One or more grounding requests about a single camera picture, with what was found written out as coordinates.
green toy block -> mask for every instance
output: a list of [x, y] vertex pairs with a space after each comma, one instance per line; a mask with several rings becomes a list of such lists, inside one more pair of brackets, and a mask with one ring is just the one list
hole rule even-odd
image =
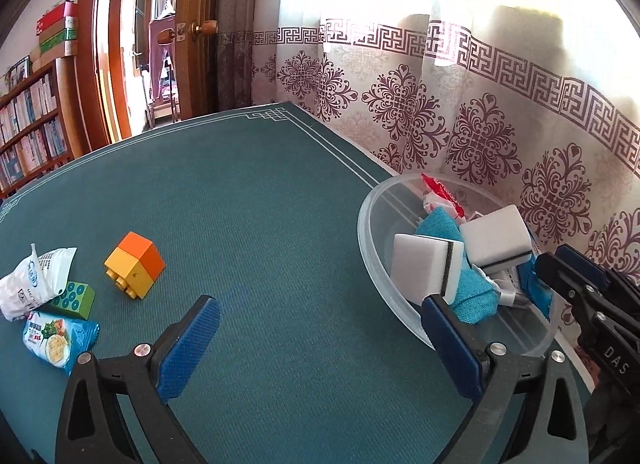
[[49, 313], [71, 318], [89, 319], [95, 291], [87, 284], [67, 282], [65, 292], [42, 306]]

green box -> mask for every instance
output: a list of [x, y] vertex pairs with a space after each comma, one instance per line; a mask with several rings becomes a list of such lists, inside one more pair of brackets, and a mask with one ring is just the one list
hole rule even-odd
[[67, 282], [65, 292], [45, 303], [41, 309], [71, 318], [89, 319], [95, 291], [87, 284]]
[[56, 45], [65, 42], [66, 40], [76, 40], [78, 38], [78, 30], [75, 29], [63, 29], [58, 34], [53, 35], [49, 40], [41, 43], [40, 53], [44, 54], [49, 50], [52, 50]]

orange toy block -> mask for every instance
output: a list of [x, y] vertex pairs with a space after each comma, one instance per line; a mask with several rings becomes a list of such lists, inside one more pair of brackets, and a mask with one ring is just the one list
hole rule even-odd
[[136, 257], [154, 282], [158, 279], [164, 269], [164, 261], [151, 240], [130, 231], [118, 247]]
[[130, 298], [144, 298], [165, 265], [153, 242], [129, 232], [105, 261], [107, 276]]

blue logo on wrapper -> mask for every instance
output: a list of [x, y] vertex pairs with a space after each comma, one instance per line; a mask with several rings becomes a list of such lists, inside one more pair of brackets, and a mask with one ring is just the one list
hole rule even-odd
[[35, 264], [33, 261], [29, 262], [29, 269], [27, 269], [27, 274], [29, 276], [29, 281], [33, 287], [38, 287], [38, 274], [35, 270]]

wooden door knob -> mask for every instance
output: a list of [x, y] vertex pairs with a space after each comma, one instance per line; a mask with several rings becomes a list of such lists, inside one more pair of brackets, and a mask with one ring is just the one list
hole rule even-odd
[[198, 38], [200, 35], [209, 37], [210, 35], [215, 35], [217, 32], [217, 20], [205, 20], [202, 24], [198, 24], [195, 21], [191, 23], [191, 37], [193, 37], [193, 40]]
[[175, 31], [172, 29], [165, 29], [158, 33], [158, 45], [168, 46], [175, 40]]

